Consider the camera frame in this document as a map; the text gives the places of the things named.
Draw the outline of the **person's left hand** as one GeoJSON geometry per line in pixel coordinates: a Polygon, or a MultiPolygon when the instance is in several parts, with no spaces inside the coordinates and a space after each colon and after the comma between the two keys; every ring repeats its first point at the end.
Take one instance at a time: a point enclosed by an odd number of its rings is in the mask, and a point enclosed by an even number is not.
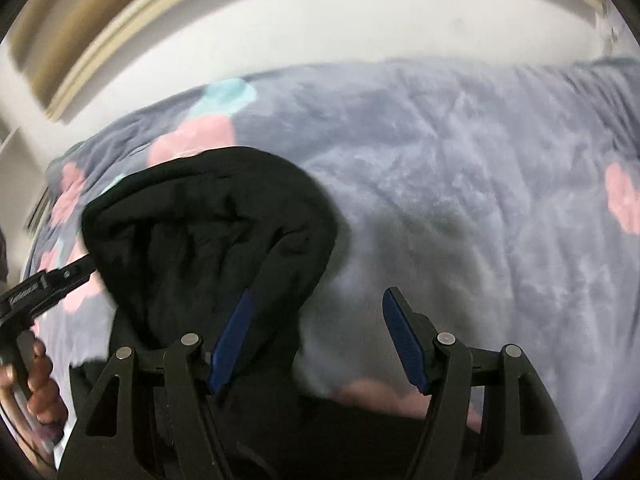
{"type": "Polygon", "coordinates": [[[58,383],[51,377],[53,364],[41,340],[34,340],[32,355],[27,379],[30,397],[26,408],[20,408],[17,403],[14,394],[17,374],[10,364],[1,367],[1,406],[23,441],[43,453],[46,450],[42,446],[44,441],[53,448],[62,440],[68,411],[58,383]]]}

